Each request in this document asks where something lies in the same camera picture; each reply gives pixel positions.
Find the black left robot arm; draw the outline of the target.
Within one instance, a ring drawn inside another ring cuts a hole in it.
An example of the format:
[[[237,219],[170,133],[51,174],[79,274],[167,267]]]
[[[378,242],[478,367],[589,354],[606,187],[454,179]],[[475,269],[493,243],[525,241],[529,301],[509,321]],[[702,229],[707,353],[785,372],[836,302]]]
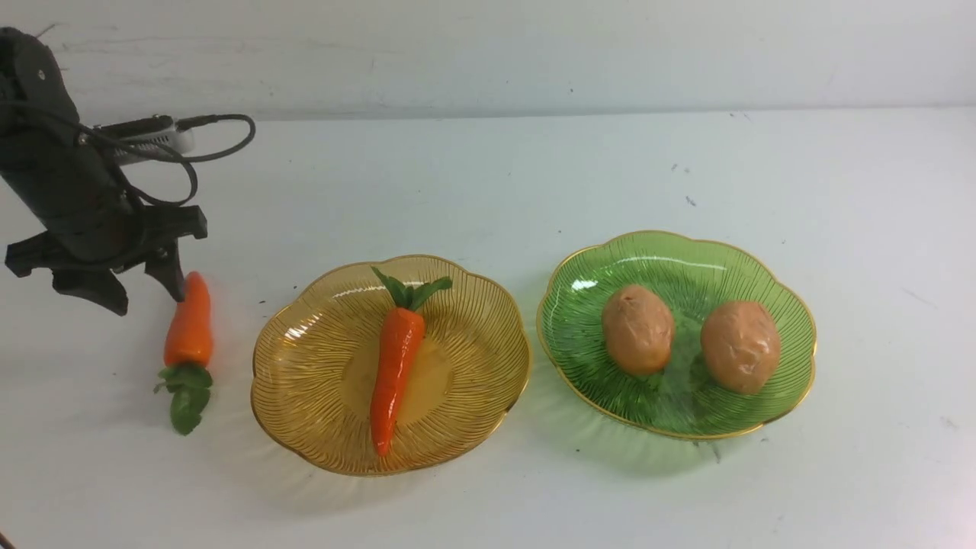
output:
[[[52,51],[34,35],[5,27],[1,46],[2,178],[44,226],[8,246],[7,268],[19,278],[48,270],[54,291],[124,316],[118,275],[143,265],[184,301],[178,241],[206,237],[201,209],[130,184],[112,140],[81,123]]]

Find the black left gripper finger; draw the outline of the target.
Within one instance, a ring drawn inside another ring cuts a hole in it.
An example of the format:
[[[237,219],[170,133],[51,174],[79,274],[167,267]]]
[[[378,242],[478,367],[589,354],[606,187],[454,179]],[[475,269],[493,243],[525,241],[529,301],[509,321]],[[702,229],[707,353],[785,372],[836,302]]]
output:
[[[53,289],[60,295],[95,303],[118,316],[128,313],[127,292],[111,271],[52,270]]]
[[[144,257],[144,272],[156,279],[176,303],[185,301],[185,276],[177,241],[149,251]]]

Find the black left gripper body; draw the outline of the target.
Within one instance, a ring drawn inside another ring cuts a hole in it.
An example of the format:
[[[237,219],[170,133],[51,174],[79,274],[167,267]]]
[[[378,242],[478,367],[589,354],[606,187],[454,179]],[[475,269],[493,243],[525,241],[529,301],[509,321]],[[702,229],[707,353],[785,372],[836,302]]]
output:
[[[205,239],[208,223],[199,206],[143,205],[129,214],[95,219],[90,226],[48,229],[8,246],[5,265],[19,278],[38,268],[126,271],[156,258],[182,237]]]

